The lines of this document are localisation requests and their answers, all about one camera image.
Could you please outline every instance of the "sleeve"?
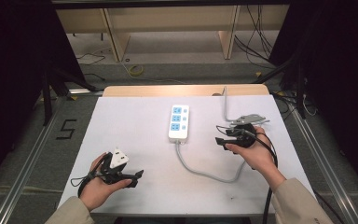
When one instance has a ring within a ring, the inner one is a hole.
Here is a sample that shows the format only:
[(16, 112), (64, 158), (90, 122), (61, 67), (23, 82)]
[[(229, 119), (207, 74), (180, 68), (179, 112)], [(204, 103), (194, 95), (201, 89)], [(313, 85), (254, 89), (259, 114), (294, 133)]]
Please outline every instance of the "sleeve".
[(94, 220), (83, 202), (77, 197), (69, 198), (48, 219), (46, 224), (93, 224)]
[(331, 219), (297, 179), (285, 180), (272, 199), (277, 223), (331, 223)]

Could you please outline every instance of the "white desk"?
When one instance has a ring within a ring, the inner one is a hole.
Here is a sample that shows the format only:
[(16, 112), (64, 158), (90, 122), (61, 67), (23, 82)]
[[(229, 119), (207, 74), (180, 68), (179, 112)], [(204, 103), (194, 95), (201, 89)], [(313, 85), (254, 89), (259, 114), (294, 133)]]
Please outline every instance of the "white desk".
[[(228, 117), (261, 114), (263, 125), (276, 147), (280, 170), (296, 177), (311, 191), (296, 151), (270, 95), (229, 96)], [(135, 189), (115, 192), (95, 213), (115, 216), (251, 216), (262, 214), (268, 185), (249, 166), (232, 184), (193, 175), (179, 162), (175, 145), (168, 140), (170, 110), (174, 104), (190, 106), (189, 137), (181, 146), (190, 167), (230, 179), (242, 158), (218, 146), (214, 138), (226, 136), (215, 125), (223, 120), (224, 97), (102, 97), (91, 118), (83, 144), (69, 176), (60, 205), (77, 193), (70, 179), (84, 176), (102, 152), (119, 147), (130, 158), (124, 174), (145, 170)]]

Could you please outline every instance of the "gray cable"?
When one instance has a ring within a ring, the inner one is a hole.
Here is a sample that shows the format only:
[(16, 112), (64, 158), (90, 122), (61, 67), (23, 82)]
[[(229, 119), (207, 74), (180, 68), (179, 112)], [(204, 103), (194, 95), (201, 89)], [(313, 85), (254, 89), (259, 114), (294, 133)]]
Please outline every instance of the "gray cable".
[(222, 179), (222, 178), (219, 178), (217, 176), (214, 176), (214, 175), (210, 175), (210, 174), (207, 174), (207, 173), (204, 173), (204, 172), (201, 172), (201, 171), (196, 171), (196, 170), (193, 170), (191, 169), (190, 167), (187, 166), (187, 164), (185, 163), (185, 161), (183, 160), (182, 158), (182, 155), (180, 154), (180, 150), (179, 150), (179, 145), (180, 143), (176, 142), (176, 153), (179, 157), (179, 160), (180, 162), (183, 164), (183, 166), (185, 166), (185, 168), (192, 174), (194, 175), (201, 175), (201, 176), (204, 176), (204, 177), (208, 177), (208, 178), (211, 178), (211, 179), (214, 179), (214, 180), (217, 180), (217, 181), (220, 181), (220, 182), (223, 182), (223, 183), (233, 183), (235, 181), (238, 180), (238, 178), (240, 177), (240, 173), (241, 173), (241, 170), (242, 170), (242, 167), (245, 165), (245, 161), (243, 161), (243, 163), (240, 165), (240, 167), (238, 168), (237, 170), (237, 173), (235, 175), (234, 178), (232, 179), (229, 179), (229, 180), (225, 180), (225, 179)]

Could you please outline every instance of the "black stand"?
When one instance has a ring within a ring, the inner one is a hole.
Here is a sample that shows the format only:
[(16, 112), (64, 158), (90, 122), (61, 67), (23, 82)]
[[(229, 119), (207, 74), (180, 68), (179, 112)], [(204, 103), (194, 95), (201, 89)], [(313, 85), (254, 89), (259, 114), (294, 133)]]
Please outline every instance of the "black stand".
[(324, 22), (329, 18), (329, 14), (334, 9), (337, 0), (324, 0), (314, 13), (310, 24), (306, 31), (302, 35), (298, 46), (293, 53), (292, 57), (285, 63), (281, 64), (273, 71), (269, 72), (265, 76), (258, 78), (254, 84), (261, 84), (272, 77), (284, 72), (284, 77), (281, 81), (281, 87), (283, 90), (288, 88), (288, 84), (285, 80), (293, 79), (296, 76), (296, 109), (301, 115), (301, 118), (305, 118), (304, 113), (304, 92), (305, 92), (305, 64), (307, 57), (315, 50), (318, 41), (320, 40), (322, 33), (324, 32)]
[(89, 91), (103, 91), (103, 89), (96, 88), (87, 83), (86, 81), (63, 71), (61, 68), (56, 67), (51, 63), (47, 64), (45, 68), (45, 73), (42, 76), (43, 99), (45, 106), (45, 122), (43, 124), (44, 126), (48, 124), (48, 121), (51, 119), (52, 116), (49, 86), (51, 86), (53, 90), (55, 90), (57, 95), (66, 96), (69, 93), (69, 90), (63, 82), (64, 79), (74, 82), (75, 84), (84, 87)]

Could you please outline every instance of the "white power strip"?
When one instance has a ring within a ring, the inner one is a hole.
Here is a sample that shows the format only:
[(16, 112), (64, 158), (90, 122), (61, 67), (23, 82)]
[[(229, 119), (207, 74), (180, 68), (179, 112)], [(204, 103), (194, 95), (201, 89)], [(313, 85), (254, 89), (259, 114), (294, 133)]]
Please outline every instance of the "white power strip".
[(168, 137), (171, 142), (183, 144), (188, 135), (188, 105), (173, 105), (170, 117)]

